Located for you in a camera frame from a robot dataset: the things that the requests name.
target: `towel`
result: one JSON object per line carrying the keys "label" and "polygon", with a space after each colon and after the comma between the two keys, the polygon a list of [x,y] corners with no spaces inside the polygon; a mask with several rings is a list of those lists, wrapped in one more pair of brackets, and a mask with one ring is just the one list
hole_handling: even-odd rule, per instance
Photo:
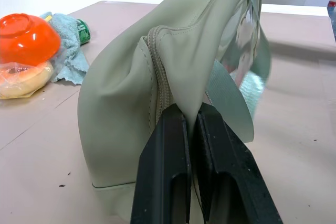
{"label": "towel", "polygon": [[[43,14],[41,17],[45,18],[50,14]],[[61,46],[67,49],[64,64],[61,66],[58,74],[51,79],[51,82],[64,79],[71,81],[73,84],[82,84],[89,65],[83,52],[80,50],[76,19],[64,14],[54,14],[49,23],[59,34]]]}

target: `zipper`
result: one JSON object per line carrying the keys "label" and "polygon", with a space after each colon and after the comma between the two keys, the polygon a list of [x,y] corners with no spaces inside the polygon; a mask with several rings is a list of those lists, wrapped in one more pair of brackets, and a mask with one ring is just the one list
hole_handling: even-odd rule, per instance
{"label": "zipper", "polygon": [[161,61],[160,55],[157,51],[155,39],[159,35],[160,31],[163,29],[171,30],[171,31],[178,31],[178,30],[183,30],[183,29],[188,29],[195,25],[206,13],[206,11],[212,6],[214,0],[210,0],[208,5],[204,8],[203,12],[200,14],[198,19],[191,24],[188,27],[184,28],[171,28],[168,26],[157,26],[152,28],[149,31],[149,34],[146,38],[147,46],[152,58],[154,70],[155,70],[155,75],[156,75],[156,80],[157,80],[157,92],[158,92],[158,98],[157,98],[157,103],[156,103],[156,115],[155,115],[155,124],[158,123],[160,116],[163,112],[164,109],[168,108],[172,104],[172,94],[171,90],[169,87],[166,71],[164,69],[163,63]]}

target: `table surface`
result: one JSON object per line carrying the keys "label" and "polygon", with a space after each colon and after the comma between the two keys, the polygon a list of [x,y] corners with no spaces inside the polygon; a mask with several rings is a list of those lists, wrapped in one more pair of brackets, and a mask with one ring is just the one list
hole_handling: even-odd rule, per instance
{"label": "table surface", "polygon": [[[155,5],[99,2],[73,14],[89,63]],[[272,72],[248,144],[284,223],[335,223],[336,45],[323,16],[262,13]],[[92,190],[77,124],[80,86],[48,84],[0,103],[0,223],[122,223]]]}
{"label": "table surface", "polygon": [[[164,0],[112,0],[114,2],[128,2],[128,3],[143,3],[158,5]],[[322,6],[298,6],[298,5],[272,5],[262,4],[261,11],[265,13],[283,13],[283,14],[298,14],[309,16],[328,16],[326,7]]]}

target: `sage green bag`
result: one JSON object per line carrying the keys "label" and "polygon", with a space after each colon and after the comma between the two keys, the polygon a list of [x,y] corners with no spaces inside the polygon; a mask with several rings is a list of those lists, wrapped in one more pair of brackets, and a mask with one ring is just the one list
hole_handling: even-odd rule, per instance
{"label": "sage green bag", "polygon": [[[165,0],[93,62],[78,123],[94,189],[109,214],[130,220],[139,156],[172,103],[190,132],[206,101],[243,142],[253,140],[251,115],[270,68],[260,8],[261,0]],[[193,196],[191,223],[202,221]]]}

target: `orange plastic bowl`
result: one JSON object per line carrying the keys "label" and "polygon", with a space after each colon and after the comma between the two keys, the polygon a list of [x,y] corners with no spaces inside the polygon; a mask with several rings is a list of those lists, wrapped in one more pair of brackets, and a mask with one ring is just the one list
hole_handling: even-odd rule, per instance
{"label": "orange plastic bowl", "polygon": [[56,31],[39,17],[11,14],[0,19],[0,63],[37,66],[60,48]]}

